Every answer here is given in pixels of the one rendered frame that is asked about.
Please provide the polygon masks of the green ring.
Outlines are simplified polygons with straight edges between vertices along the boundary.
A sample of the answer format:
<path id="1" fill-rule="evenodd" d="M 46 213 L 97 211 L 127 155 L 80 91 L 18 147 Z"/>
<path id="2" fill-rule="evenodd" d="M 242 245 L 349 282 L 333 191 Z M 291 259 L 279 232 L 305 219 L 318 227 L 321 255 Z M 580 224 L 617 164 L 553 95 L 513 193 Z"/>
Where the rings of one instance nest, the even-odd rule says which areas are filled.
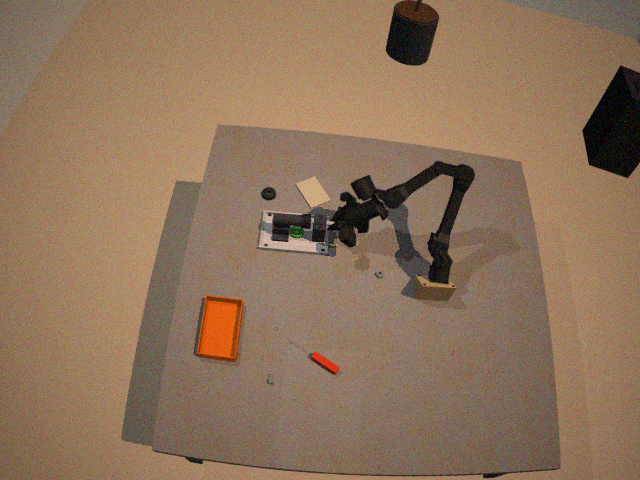
<path id="1" fill-rule="evenodd" d="M 295 233 L 295 231 L 299 231 L 299 232 Z M 293 238 L 301 238 L 303 236 L 303 234 L 304 234 L 304 230 L 300 226 L 293 226 L 290 229 L 290 235 Z"/>

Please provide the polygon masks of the red block with thin grey rod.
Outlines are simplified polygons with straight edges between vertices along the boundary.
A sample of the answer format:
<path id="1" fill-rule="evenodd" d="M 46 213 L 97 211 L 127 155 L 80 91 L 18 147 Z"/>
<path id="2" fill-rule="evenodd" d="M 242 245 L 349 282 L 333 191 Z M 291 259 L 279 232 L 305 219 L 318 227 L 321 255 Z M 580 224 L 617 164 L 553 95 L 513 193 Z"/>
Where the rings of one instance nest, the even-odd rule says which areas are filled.
<path id="1" fill-rule="evenodd" d="M 291 340 L 289 340 L 291 341 Z M 300 349 L 302 349 L 302 351 L 304 351 L 306 354 L 308 354 L 309 356 L 311 356 L 310 359 L 312 359 L 313 361 L 315 361 L 317 364 L 319 364 L 320 366 L 323 366 L 324 368 L 326 368 L 328 371 L 330 371 L 332 374 L 336 374 L 337 371 L 339 370 L 339 367 L 337 365 L 334 365 L 334 363 L 332 363 L 330 360 L 328 360 L 327 358 L 325 358 L 324 356 L 321 356 L 320 354 L 318 354 L 316 351 L 313 353 L 313 355 L 311 355 L 309 352 L 307 352 L 306 350 L 304 350 L 300 345 L 298 345 L 296 342 L 291 341 L 293 344 L 295 344 L 296 346 L 298 346 Z"/>

